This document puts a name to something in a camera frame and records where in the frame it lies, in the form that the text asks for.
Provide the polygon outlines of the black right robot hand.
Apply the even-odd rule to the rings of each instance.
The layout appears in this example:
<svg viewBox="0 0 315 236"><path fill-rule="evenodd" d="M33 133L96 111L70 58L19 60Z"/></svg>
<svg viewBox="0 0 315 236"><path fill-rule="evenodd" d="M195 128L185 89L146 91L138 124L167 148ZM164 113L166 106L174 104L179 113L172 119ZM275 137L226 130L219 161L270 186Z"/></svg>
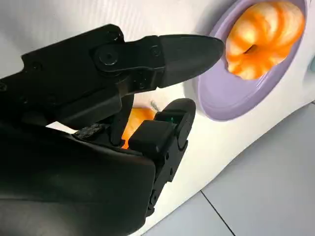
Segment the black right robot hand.
<svg viewBox="0 0 315 236"><path fill-rule="evenodd" d="M125 42L105 25L24 54L0 81L0 233L127 236L154 213L188 146L192 99L144 121L123 149L136 93L210 69L224 43L191 34Z"/></svg>

